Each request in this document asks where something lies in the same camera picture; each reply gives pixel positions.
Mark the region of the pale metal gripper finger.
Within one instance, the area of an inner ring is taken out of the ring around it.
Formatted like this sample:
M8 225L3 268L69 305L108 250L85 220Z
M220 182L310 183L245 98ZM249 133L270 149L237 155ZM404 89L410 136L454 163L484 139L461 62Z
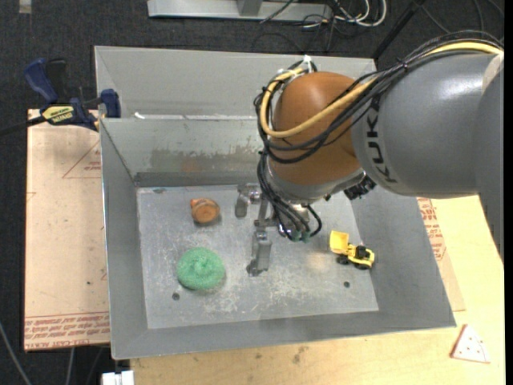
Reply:
M261 201L261 188L258 184L248 183L237 186L238 196L235 205L235 216L244 218L247 216L250 205L259 204Z
M251 261L247 266L248 274L256 277L269 270L272 242L265 231L255 231L252 235Z

